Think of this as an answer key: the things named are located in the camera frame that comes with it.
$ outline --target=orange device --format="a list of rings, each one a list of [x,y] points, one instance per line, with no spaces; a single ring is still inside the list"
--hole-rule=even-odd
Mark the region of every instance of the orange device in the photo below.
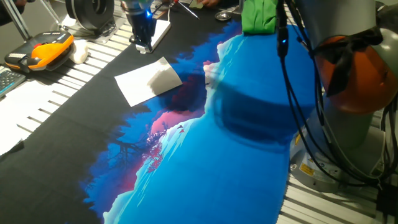
[[[73,36],[65,31],[52,31],[38,34],[4,58],[13,69],[53,70],[65,62],[72,53],[70,45]]]
[[[51,71],[68,60],[69,55],[73,52],[70,47],[73,43],[73,36],[69,32],[50,31],[32,37],[29,35],[26,24],[12,0],[1,1],[25,40],[22,46],[5,56],[4,60],[10,68],[22,70],[26,73],[31,70],[47,69]],[[49,12],[54,18],[57,18],[55,12],[51,10]]]

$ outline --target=white paper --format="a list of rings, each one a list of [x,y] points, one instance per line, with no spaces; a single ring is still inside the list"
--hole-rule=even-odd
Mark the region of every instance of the white paper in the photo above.
[[[0,156],[22,140],[17,122],[39,109],[51,91],[51,87],[37,81],[26,82],[0,101]]]
[[[180,77],[164,57],[158,61],[115,77],[130,106],[182,85]]]

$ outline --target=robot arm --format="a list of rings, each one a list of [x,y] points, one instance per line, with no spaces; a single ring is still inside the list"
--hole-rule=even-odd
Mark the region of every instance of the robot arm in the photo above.
[[[155,34],[156,20],[152,18],[150,5],[153,0],[123,0],[121,7],[132,27],[130,42],[152,51],[151,41]]]

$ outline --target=black machine part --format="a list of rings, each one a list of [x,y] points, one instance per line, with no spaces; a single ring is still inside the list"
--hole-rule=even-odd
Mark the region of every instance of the black machine part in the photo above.
[[[101,30],[107,23],[113,21],[113,0],[66,0],[69,17],[91,31]]]
[[[152,51],[152,37],[155,34],[156,20],[152,17],[150,9],[141,9],[138,4],[121,4],[124,13],[132,27],[130,42],[143,46],[147,51]]]

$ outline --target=white slatted surface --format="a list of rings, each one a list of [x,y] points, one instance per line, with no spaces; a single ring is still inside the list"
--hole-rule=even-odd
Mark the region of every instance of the white slatted surface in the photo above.
[[[357,195],[321,193],[290,175],[277,223],[288,222],[284,217],[299,223],[374,223],[376,201],[371,198],[377,197],[377,192],[365,188],[356,191]]]
[[[115,16],[125,17],[115,0]],[[89,57],[81,65],[67,62],[54,72],[40,72],[38,78],[52,82],[52,93],[38,110],[17,122],[23,139],[27,138],[64,102],[102,68],[117,57],[128,45],[131,26],[126,21],[106,44],[88,43]],[[382,213],[376,212],[377,190],[354,189],[351,193],[322,194],[302,185],[290,177],[278,224],[295,223],[385,223]],[[394,217],[388,218],[392,223]]]

